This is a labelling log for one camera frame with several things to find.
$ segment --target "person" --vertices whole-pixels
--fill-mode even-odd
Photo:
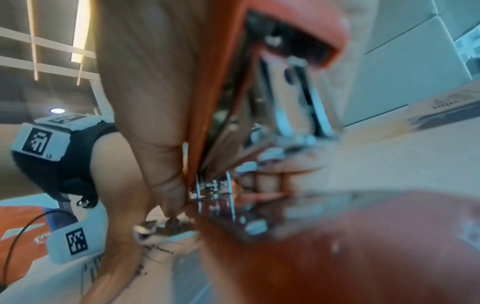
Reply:
[[[345,13],[351,34],[345,54],[327,73],[338,110],[343,112],[379,0],[326,1]],[[123,136],[103,136],[92,154],[91,175],[107,210],[108,231],[98,276],[82,303],[109,303],[132,280],[142,257],[133,244],[132,226],[142,222],[154,205],[172,217],[187,201],[182,144],[187,140],[202,33],[209,30],[205,26],[209,2],[91,3],[98,71]],[[9,128],[6,136],[11,138],[15,130]],[[327,176],[330,153],[311,153],[277,167],[275,174],[248,177],[242,184],[255,185],[259,192],[318,188],[319,180]],[[7,168],[15,170],[12,163]],[[10,195],[39,192],[18,172],[9,185]]]

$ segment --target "qr code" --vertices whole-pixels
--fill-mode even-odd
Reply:
[[[66,242],[70,249],[70,255],[84,252],[89,249],[87,239],[85,238],[84,230],[82,228],[71,231],[66,236]]]
[[[59,125],[64,125],[64,124],[67,124],[69,122],[81,119],[83,117],[85,117],[85,116],[80,115],[80,114],[68,114],[68,115],[65,115],[65,116],[60,116],[60,117],[57,117],[57,118],[54,118],[54,119],[50,119],[49,122],[53,122],[53,123],[59,124]]]
[[[22,147],[22,151],[42,156],[51,137],[52,132],[32,128]]]

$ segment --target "black cable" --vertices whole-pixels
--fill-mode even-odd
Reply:
[[[37,220],[39,220],[40,218],[42,218],[46,215],[49,215],[49,214],[52,214],[52,213],[55,213],[55,212],[65,213],[65,214],[68,214],[72,217],[75,217],[71,212],[68,212],[68,211],[65,211],[65,210],[54,209],[54,210],[50,210],[50,211],[47,211],[45,213],[42,213],[42,214],[36,216],[25,227],[23,227],[22,230],[20,230],[20,232],[16,235],[15,239],[13,240],[13,243],[10,245],[10,249],[8,250],[8,254],[7,254],[6,259],[5,259],[5,264],[3,265],[3,274],[2,274],[3,284],[0,284],[0,293],[7,288],[7,273],[8,273],[8,270],[9,270],[9,264],[10,264],[10,260],[12,258],[12,253],[14,251],[15,245],[19,241],[20,236],[28,229],[28,227],[30,227]]]

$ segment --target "stapler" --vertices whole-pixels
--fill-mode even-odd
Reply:
[[[349,41],[331,2],[212,0],[207,28],[188,140],[190,221],[140,225],[139,242],[199,233],[213,281],[234,302],[480,301],[471,200],[353,191],[245,203],[233,189],[245,174],[341,138],[335,97],[316,77]]]

